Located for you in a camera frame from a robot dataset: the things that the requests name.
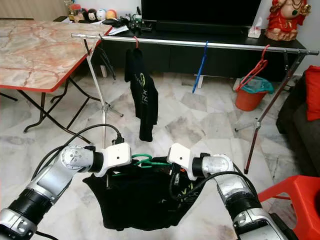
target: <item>television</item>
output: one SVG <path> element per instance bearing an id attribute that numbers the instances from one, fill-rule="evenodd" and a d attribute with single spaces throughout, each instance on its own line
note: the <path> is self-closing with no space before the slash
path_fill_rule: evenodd
<path id="1" fill-rule="evenodd" d="M 157 30 L 232 33 L 252 26 L 260 3 L 261 0 L 141 0 L 141 7 L 142 18 L 156 21 Z"/>

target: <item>plastic bag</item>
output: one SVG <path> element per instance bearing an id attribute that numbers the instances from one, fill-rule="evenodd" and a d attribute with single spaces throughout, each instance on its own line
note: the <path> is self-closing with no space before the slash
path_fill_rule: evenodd
<path id="1" fill-rule="evenodd" d="M 255 76 L 252 80 L 250 80 L 241 89 L 246 91 L 247 93 L 250 93 L 250 94 L 256 94 L 256 93 L 260 93 L 260 92 L 268 92 L 269 94 L 273 94 L 275 91 L 271 82 L 269 82 L 267 79 L 264 79 L 259 76 Z"/>

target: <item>black t-shirt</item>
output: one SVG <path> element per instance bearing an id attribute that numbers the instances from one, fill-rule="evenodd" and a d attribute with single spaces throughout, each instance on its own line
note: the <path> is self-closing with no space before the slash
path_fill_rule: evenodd
<path id="1" fill-rule="evenodd" d="M 158 120 L 158 91 L 145 69 L 142 52 L 138 48 L 126 52 L 124 80 L 130 81 L 135 116 L 141 120 L 139 137 L 142 141 L 151 142 L 153 125 Z"/>
<path id="2" fill-rule="evenodd" d="M 83 180 L 99 202 L 103 225 L 107 229 L 151 231 L 177 226 L 203 189 L 200 187 L 183 200 L 173 200 L 169 194 L 171 166 L 141 168 L 128 165 L 113 170 L 120 173 L 109 172 L 110 189 L 106 189 L 106 175 L 95 177 L 92 174 Z M 201 180 L 190 181 L 186 172 L 181 172 L 173 194 L 185 195 Z"/>

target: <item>black cable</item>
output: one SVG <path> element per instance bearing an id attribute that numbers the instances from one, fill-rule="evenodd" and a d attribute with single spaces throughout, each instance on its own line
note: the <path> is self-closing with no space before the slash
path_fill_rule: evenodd
<path id="1" fill-rule="evenodd" d="M 242 174 L 242 172 L 240 171 L 239 167 L 235 163 L 233 163 L 233 167 L 235 168 L 235 170 L 237 170 L 239 173 Z"/>
<path id="2" fill-rule="evenodd" d="M 90 50 L 89 50 L 89 47 L 88 47 L 87 40 L 86 40 L 86 39 L 83 39 L 83 41 L 84 41 L 84 46 L 85 46 L 86 52 L 87 52 L 88 55 L 90 56 Z"/>
<path id="3" fill-rule="evenodd" d="M 46 159 L 47 159 L 51 154 L 53 154 L 54 152 L 56 152 L 56 151 L 58 151 L 58 150 L 60 150 L 60 149 L 62 149 L 62 148 L 64 148 L 64 147 L 65 147 L 64 145 L 58 146 L 58 147 L 56 147 L 55 149 L 51 150 L 47 155 L 45 155 L 44 158 L 42 158 L 42 160 L 39 162 L 39 164 L 38 164 L 38 166 L 36 167 L 36 169 L 34 170 L 34 173 L 33 173 L 32 177 L 31 177 L 31 180 L 34 179 L 35 176 L 38 174 L 38 172 L 39 172 L 42 164 L 44 164 L 44 162 L 46 161 Z"/>
<path id="4" fill-rule="evenodd" d="M 48 239 L 52 239 L 52 240 L 59 240 L 58 238 L 54 237 L 54 236 L 51 236 L 49 234 L 46 234 L 46 233 L 43 233 L 41 231 L 36 231 L 35 234 L 41 236 L 41 237 L 45 237 L 45 238 L 48 238 Z"/>
<path id="5" fill-rule="evenodd" d="M 100 57 L 101 57 L 103 63 L 110 70 L 110 72 L 112 73 L 113 78 L 115 78 L 116 74 L 115 74 L 115 71 L 114 71 L 114 67 L 111 65 L 105 50 L 103 48 L 101 48 L 101 47 L 97 47 L 97 49 L 99 49 L 101 51 Z"/>
<path id="6" fill-rule="evenodd" d="M 84 129 L 82 129 L 81 131 L 77 132 L 73 137 L 71 137 L 64 145 L 58 146 L 55 149 L 51 150 L 47 155 L 44 156 L 44 158 L 40 161 L 40 163 L 38 164 L 38 166 L 36 167 L 33 175 L 32 175 L 32 179 L 35 178 L 35 176 L 39 173 L 39 171 L 41 171 L 43 168 L 47 167 L 55 158 L 56 156 L 58 156 L 58 154 L 61 152 L 61 150 L 63 148 L 65 148 L 67 145 L 69 145 L 69 143 L 71 143 L 75 138 L 77 138 L 80 134 L 93 129 L 93 128 L 98 128 L 98 127 L 109 127 L 112 128 L 113 130 L 115 130 L 117 136 L 121 136 L 121 133 L 119 132 L 119 130 L 111 125 L 111 124 L 107 124 L 107 123 L 101 123 L 101 124 L 96 124 L 96 125 L 92 125 L 92 126 L 88 126 Z M 41 168 L 42 164 L 46 161 L 46 159 L 53 154 L 54 152 L 56 152 L 49 160 L 48 162 Z"/>
<path id="7" fill-rule="evenodd" d="M 174 179 L 176 176 L 175 174 L 172 174 L 171 180 L 170 180 L 170 185 L 169 185 L 170 197 L 174 200 L 177 200 L 177 201 L 184 199 L 184 198 L 187 198 L 188 196 L 190 196 L 194 192 L 198 191 L 204 184 L 206 184 L 207 181 L 214 179 L 214 178 L 221 176 L 221 175 L 237 175 L 237 176 L 242 177 L 245 180 L 245 182 L 248 184 L 248 186 L 249 186 L 250 190 L 252 191 L 252 193 L 254 194 L 254 196 L 258 199 L 257 191 L 256 191 L 254 185 L 251 183 L 251 181 L 245 175 L 243 175 L 241 172 L 236 172 L 236 171 L 222 171 L 222 172 L 213 173 L 212 175 L 206 177 L 204 180 L 199 182 L 192 190 L 187 192 L 185 195 L 181 195 L 181 196 L 175 196 L 172 191 L 173 190 L 172 189 L 173 182 L 174 182 Z"/>

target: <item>red figurine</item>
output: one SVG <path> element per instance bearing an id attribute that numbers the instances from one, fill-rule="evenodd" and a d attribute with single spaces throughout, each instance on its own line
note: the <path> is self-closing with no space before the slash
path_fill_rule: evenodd
<path id="1" fill-rule="evenodd" d="M 292 41 L 297 37 L 297 26 L 310 14 L 307 0 L 272 0 L 269 25 L 265 35 L 276 41 Z"/>

